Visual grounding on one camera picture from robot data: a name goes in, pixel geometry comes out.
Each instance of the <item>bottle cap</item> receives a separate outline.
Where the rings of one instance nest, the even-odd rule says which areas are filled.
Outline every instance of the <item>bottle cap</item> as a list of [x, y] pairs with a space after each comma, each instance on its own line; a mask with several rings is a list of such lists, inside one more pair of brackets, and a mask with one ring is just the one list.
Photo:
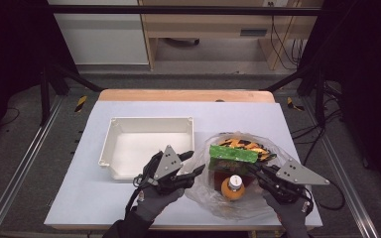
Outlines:
[[242, 178], [240, 176], [232, 176], [228, 181], [228, 186], [231, 189], [239, 189], [242, 185]]

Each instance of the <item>floor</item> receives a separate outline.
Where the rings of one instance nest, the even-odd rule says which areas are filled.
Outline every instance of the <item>floor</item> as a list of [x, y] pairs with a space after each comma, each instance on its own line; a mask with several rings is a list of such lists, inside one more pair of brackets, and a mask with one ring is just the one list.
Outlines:
[[[288, 45], [287, 49], [290, 51], [292, 46]], [[288, 59], [283, 59], [283, 63], [286, 67], [294, 66]], [[169, 39], [160, 41], [154, 70], [130, 65], [82, 69], [85, 78], [109, 88], [249, 90], [267, 87], [294, 71], [282, 66], [270, 70], [256, 40], [213, 39], [201, 39], [197, 46]], [[70, 79], [67, 82], [70, 93], [62, 98], [60, 112], [46, 139], [35, 145], [39, 149], [36, 155], [27, 155], [26, 152], [40, 130], [40, 88], [32, 87], [11, 98], [0, 128], [0, 210], [4, 213], [4, 216], [0, 216], [0, 237], [101, 237], [102, 231], [59, 231], [43, 224], [80, 141], [87, 115], [98, 97], [98, 93]], [[301, 133], [297, 131], [312, 128], [316, 124], [312, 116], [313, 95], [299, 97], [296, 93], [298, 83], [296, 80], [274, 92], [283, 108], [289, 130], [295, 137]], [[337, 84], [329, 84], [338, 89]], [[87, 95], [86, 103], [79, 113], [74, 112], [82, 95]], [[303, 106], [305, 110], [288, 107], [289, 97], [295, 106]], [[327, 96], [326, 99], [329, 101], [325, 105], [325, 113], [330, 115], [338, 110], [338, 104], [331, 97]], [[52, 97], [52, 100], [58, 103], [61, 98]], [[340, 210], [325, 209], [326, 205], [338, 205], [341, 196], [335, 188], [314, 187], [316, 200], [324, 205], [319, 208], [323, 227], [311, 233], [316, 237], [381, 237], [380, 174], [363, 168], [343, 117], [336, 115], [329, 118], [325, 134], [313, 147], [307, 167], [324, 177], [340, 181], [340, 175], [336, 176], [337, 171], [332, 165], [336, 158], [347, 173], [359, 203], [348, 198]], [[294, 140], [301, 160], [306, 159], [317, 136], [318, 130], [312, 130], [306, 136]], [[16, 187], [13, 196], [2, 196], [8, 194], [7, 185], [14, 182], [12, 177], [19, 171], [20, 163], [30, 157], [33, 159], [27, 162], [23, 183]], [[361, 227], [363, 224], [371, 224], [371, 228], [364, 229]], [[377, 232], [378, 235], [364, 232]], [[248, 237], [276, 235], [274, 231], [258, 231], [257, 234], [248, 232]]]

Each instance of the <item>table surface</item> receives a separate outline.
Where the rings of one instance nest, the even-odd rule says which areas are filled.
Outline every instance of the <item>table surface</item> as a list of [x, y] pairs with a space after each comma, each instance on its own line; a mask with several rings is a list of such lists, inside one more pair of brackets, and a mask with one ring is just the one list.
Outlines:
[[[225, 102], [214, 102], [218, 99]], [[45, 224], [57, 229], [107, 229], [115, 220], [124, 217], [124, 208], [135, 187], [114, 180], [108, 169], [98, 165], [111, 118], [184, 116], [191, 116], [194, 121], [196, 154], [211, 136], [219, 132], [240, 131], [268, 138], [299, 160], [280, 104], [274, 103], [270, 92], [108, 89], [100, 94], [91, 111]], [[262, 215], [253, 218], [224, 219], [183, 196], [169, 205], [151, 228], [281, 229], [272, 208], [264, 209], [266, 211]], [[310, 229], [322, 226], [316, 208], [306, 222]]]

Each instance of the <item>orange bottle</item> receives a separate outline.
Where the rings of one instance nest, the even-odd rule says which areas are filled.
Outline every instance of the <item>orange bottle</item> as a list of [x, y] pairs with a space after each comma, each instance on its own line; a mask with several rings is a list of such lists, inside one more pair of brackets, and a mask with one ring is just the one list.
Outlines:
[[245, 187], [240, 176], [226, 178], [221, 184], [222, 195], [230, 201], [237, 200], [243, 196]]

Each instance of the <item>aluminum rail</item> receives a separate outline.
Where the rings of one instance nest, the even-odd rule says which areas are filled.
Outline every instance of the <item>aluminum rail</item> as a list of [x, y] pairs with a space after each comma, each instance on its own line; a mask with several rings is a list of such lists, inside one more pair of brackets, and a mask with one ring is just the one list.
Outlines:
[[322, 8], [229, 7], [229, 6], [112, 6], [112, 5], [25, 5], [24, 11], [49, 11], [59, 14], [186, 14], [186, 15], [258, 15], [321, 16], [341, 13]]
[[[314, 107], [311, 103], [311, 100], [307, 100], [304, 97], [302, 97], [302, 100], [304, 101], [304, 104], [307, 106], [307, 111], [310, 114], [312, 120], [314, 121], [314, 123], [316, 123], [317, 121], [314, 114]], [[355, 190], [354, 185], [352, 184], [350, 178], [348, 177], [348, 174], [343, 168], [338, 158], [338, 155], [333, 149], [332, 143], [330, 142], [326, 134], [322, 136], [321, 142], [323, 145], [323, 149], [327, 153], [326, 157], [329, 161], [330, 167], [332, 168], [335, 177], [338, 179], [340, 188], [345, 195], [346, 202], [351, 210], [351, 213], [358, 226], [358, 229], [361, 232], [361, 235], [364, 238], [379, 237], [377, 230], [374, 227], [374, 224], [370, 219], [370, 216], [367, 213], [367, 210], [364, 207], [363, 202], [361, 201], [361, 198]]]
[[30, 144], [29, 149], [27, 150], [26, 154], [20, 162], [20, 165], [18, 166], [5, 191], [3, 192], [0, 198], [0, 225], [2, 224], [2, 221], [4, 220], [12, 202], [14, 201], [15, 196], [17, 195], [17, 192], [19, 191], [24, 178], [27, 175], [27, 172], [30, 169], [30, 166], [33, 164], [37, 153], [42, 147], [42, 144], [45, 141], [48, 132], [50, 131], [55, 118], [57, 117], [58, 112], [60, 111], [63, 101], [64, 98], [62, 96], [57, 96], [53, 104], [51, 116], [49, 117], [46, 124], [39, 128], [35, 138], [33, 139], [33, 142]]

